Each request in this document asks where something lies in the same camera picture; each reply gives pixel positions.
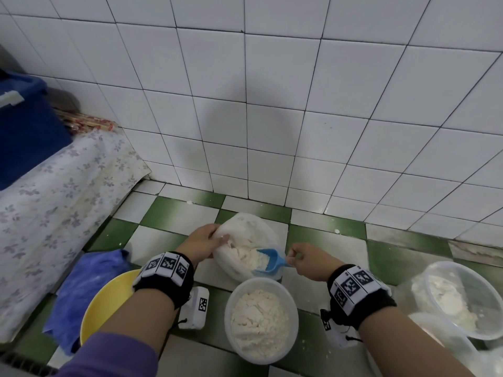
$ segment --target person's left hand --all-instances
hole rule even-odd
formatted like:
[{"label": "person's left hand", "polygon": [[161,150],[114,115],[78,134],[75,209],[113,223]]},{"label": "person's left hand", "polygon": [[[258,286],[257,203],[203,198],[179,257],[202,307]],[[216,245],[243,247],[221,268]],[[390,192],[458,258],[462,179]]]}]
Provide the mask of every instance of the person's left hand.
[{"label": "person's left hand", "polygon": [[187,256],[194,268],[199,262],[208,258],[213,250],[229,240],[229,235],[220,238],[211,238],[220,225],[207,224],[194,230],[191,235],[176,249],[177,252]]}]

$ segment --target plastic bag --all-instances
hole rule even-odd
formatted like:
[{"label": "plastic bag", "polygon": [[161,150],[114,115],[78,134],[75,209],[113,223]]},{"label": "plastic bag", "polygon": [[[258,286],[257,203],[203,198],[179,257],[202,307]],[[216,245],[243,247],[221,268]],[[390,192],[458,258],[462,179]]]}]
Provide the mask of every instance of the plastic bag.
[{"label": "plastic bag", "polygon": [[[281,249],[276,233],[260,217],[248,213],[238,213],[227,222],[224,222],[213,237],[230,235],[230,242],[234,246],[253,246],[258,249],[275,249],[285,258],[285,249]],[[241,260],[230,252],[230,246],[225,244],[213,252],[213,258],[217,264],[234,280],[245,280],[262,276],[278,280],[283,272],[280,268],[274,275],[264,274],[260,271],[247,269]]]}]

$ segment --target hand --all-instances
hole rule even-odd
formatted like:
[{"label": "hand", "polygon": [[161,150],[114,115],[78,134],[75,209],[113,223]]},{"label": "hand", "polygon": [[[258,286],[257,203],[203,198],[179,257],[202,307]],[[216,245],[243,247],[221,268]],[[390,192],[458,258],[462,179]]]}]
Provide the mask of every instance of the hand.
[{"label": "hand", "polygon": [[199,262],[208,258],[213,250],[229,240],[229,235],[211,239],[211,236],[219,226],[218,224],[208,224],[194,230],[192,234],[178,246],[176,251],[186,255],[195,268]]},{"label": "hand", "polygon": [[344,262],[310,243],[294,243],[286,262],[297,269],[299,275],[316,281],[327,281]]}]

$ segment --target bag of flour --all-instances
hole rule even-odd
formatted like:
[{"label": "bag of flour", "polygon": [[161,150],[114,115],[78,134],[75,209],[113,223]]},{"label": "bag of flour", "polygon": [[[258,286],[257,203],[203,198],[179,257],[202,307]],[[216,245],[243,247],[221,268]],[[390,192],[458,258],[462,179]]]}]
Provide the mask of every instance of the bag of flour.
[{"label": "bag of flour", "polygon": [[[250,249],[275,249],[285,258],[285,249],[281,249],[276,233],[260,217],[248,213],[238,213],[227,222],[224,222],[213,237],[230,235],[229,242],[220,246],[213,252],[213,257],[218,265],[234,280],[245,280],[262,276],[278,280],[282,276],[282,268],[274,275],[267,275],[253,271],[247,265],[267,266],[267,255]],[[245,253],[246,260],[240,259],[238,253]]]}]

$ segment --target blue storage bin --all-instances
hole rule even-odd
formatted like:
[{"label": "blue storage bin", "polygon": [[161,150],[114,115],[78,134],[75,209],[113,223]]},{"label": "blue storage bin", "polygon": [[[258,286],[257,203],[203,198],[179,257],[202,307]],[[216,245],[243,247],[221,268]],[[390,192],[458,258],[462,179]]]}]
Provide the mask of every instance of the blue storage bin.
[{"label": "blue storage bin", "polygon": [[46,83],[7,73],[0,80],[0,190],[72,142],[44,98]]}]

